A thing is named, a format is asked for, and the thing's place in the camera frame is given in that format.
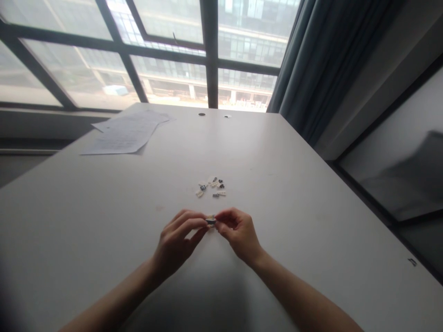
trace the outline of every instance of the paper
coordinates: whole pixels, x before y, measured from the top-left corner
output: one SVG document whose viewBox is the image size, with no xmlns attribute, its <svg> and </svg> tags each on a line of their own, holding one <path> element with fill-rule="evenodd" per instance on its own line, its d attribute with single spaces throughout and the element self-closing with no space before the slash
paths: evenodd
<svg viewBox="0 0 443 332">
<path fill-rule="evenodd" d="M 126 115 L 123 117 L 110 119 L 108 121 L 99 122 L 96 124 L 92 124 L 94 127 L 96 127 L 101 132 L 106 132 L 110 130 L 116 123 L 127 123 L 128 126 L 131 125 L 131 123 L 138 123 L 141 121 L 145 122 L 157 122 L 157 123 L 164 123 L 171 120 L 175 120 L 175 118 L 170 117 L 168 114 L 159 114 L 154 111 L 144 111 L 144 112 L 138 112 L 130 115 Z"/>
<path fill-rule="evenodd" d="M 157 122 L 139 122 L 130 126 L 126 122 L 113 124 L 82 154 L 125 154 L 136 152 L 154 133 Z"/>
<path fill-rule="evenodd" d="M 102 134 L 81 154 L 126 154 L 144 146 L 156 128 L 175 120 L 167 114 L 143 111 L 93 124 Z"/>
</svg>

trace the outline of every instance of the window frame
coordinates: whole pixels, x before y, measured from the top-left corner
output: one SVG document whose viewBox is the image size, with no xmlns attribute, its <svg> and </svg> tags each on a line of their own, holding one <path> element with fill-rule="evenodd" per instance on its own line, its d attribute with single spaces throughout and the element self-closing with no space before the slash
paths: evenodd
<svg viewBox="0 0 443 332">
<path fill-rule="evenodd" d="M 99 39 L 88 36 L 81 36 L 71 33 L 52 31 L 34 28 L 18 24 L 8 24 L 0 19 L 0 39 L 14 53 L 14 55 L 31 71 L 31 73 L 48 89 L 48 91 L 60 102 L 62 106 L 28 104 L 20 102 L 0 101 L 0 107 L 9 108 L 31 108 L 41 110 L 56 111 L 94 111 L 119 113 L 120 110 L 79 107 L 68 95 L 63 87 L 55 80 L 50 71 L 41 64 L 39 59 L 32 53 L 22 40 L 29 39 L 40 42 L 50 42 L 68 46 L 77 46 L 118 53 L 123 61 L 125 69 L 134 86 L 140 102 L 148 103 L 148 99 L 140 82 L 138 73 L 131 60 L 131 55 L 146 58 L 155 58 L 182 63 L 204 65 L 206 67 L 206 83 L 208 89 L 208 108 L 218 108 L 218 69 L 230 69 L 254 74 L 265 74 L 278 76 L 280 67 L 271 65 L 260 65 L 236 61 L 232 59 L 222 59 L 218 56 L 218 1 L 200 0 L 200 10 L 203 29 L 203 44 L 176 39 L 150 36 L 146 33 L 141 18 L 136 10 L 133 0 L 126 0 L 131 13 L 134 16 L 142 37 L 146 41 L 159 42 L 172 46 L 183 46 L 191 49 L 204 50 L 206 56 L 178 53 L 174 51 L 148 48 L 138 45 L 125 44 L 121 38 L 112 13 L 106 0 L 96 0 L 96 4 L 106 23 L 112 40 Z"/>
</svg>

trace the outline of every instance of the small part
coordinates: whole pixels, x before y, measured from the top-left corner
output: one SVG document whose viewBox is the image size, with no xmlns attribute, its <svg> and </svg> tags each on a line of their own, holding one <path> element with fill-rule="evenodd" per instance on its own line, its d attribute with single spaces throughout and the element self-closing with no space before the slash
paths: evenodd
<svg viewBox="0 0 443 332">
<path fill-rule="evenodd" d="M 208 225 L 210 225 L 211 227 L 214 227 L 215 223 L 216 223 L 216 215 L 209 215 L 206 217 L 206 222 L 208 223 Z"/>
</svg>

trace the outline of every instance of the gray curtain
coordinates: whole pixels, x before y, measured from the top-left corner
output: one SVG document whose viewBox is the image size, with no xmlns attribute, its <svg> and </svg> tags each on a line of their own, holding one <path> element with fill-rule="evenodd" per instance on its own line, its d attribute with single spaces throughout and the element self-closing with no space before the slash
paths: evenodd
<svg viewBox="0 0 443 332">
<path fill-rule="evenodd" d="M 302 0 L 268 112 L 314 146 L 404 0 Z"/>
</svg>

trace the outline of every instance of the finger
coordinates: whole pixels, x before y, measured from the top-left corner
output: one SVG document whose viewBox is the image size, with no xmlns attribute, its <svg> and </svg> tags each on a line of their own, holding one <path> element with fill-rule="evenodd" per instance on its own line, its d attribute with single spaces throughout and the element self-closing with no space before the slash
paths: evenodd
<svg viewBox="0 0 443 332">
<path fill-rule="evenodd" d="M 181 215 L 183 215 L 185 212 L 190 211 L 189 209 L 181 209 L 180 212 L 178 212 L 175 217 L 172 218 L 171 221 L 168 222 L 168 224 L 165 227 L 168 227 L 170 224 L 172 224 L 175 220 L 177 220 Z"/>
<path fill-rule="evenodd" d="M 186 211 L 171 224 L 171 229 L 178 229 L 188 219 L 206 219 L 206 215 L 201 212 Z"/>
<path fill-rule="evenodd" d="M 230 208 L 222 210 L 218 214 L 216 214 L 215 219 L 217 219 L 219 221 L 230 220 L 230 221 L 237 223 L 238 216 L 239 216 L 238 209 L 236 209 L 234 207 L 230 207 Z"/>
<path fill-rule="evenodd" d="M 197 247 L 197 245 L 200 243 L 206 232 L 208 231 L 208 227 L 200 228 L 197 233 L 195 233 L 191 239 L 189 240 L 189 248 L 191 250 L 191 253 L 194 251 L 194 249 Z"/>
<path fill-rule="evenodd" d="M 186 220 L 179 228 L 177 228 L 173 234 L 178 238 L 185 238 L 190 231 L 200 227 L 207 227 L 208 223 L 205 219 L 196 218 Z"/>
<path fill-rule="evenodd" d="M 232 239 L 235 231 L 233 231 L 225 223 L 222 223 L 220 221 L 216 222 L 216 229 L 220 233 L 221 236 L 223 236 L 225 239 L 227 239 L 229 242 L 231 242 L 231 239 Z"/>
</svg>

